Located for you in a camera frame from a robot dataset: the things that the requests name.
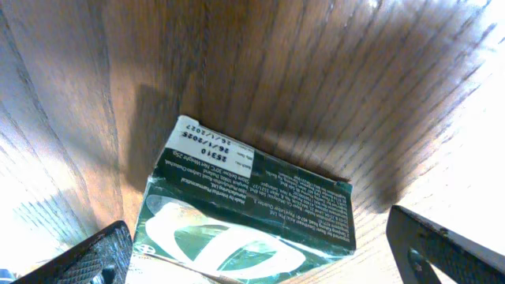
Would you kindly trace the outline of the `small green round-logo box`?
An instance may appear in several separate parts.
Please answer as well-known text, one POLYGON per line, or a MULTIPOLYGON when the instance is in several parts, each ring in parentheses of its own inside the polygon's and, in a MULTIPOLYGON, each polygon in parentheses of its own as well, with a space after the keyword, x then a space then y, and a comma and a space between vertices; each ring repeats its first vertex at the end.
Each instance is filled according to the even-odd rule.
POLYGON ((354 254, 352 187, 180 116, 148 178, 128 283, 280 283, 354 254))

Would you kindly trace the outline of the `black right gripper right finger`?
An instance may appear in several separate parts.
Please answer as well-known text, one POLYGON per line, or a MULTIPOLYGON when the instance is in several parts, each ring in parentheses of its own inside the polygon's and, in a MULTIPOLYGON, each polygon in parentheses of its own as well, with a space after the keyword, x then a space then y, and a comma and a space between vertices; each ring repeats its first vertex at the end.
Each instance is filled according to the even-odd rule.
POLYGON ((386 235, 404 283, 503 283, 504 256, 405 207, 391 207, 386 235))

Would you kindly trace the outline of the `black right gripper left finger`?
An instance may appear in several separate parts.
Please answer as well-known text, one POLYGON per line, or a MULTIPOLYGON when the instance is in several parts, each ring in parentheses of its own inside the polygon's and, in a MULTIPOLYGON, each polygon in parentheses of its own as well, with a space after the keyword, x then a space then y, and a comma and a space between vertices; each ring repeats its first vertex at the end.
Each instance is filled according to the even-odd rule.
POLYGON ((15 282, 124 284, 132 253, 129 228, 118 220, 15 282))

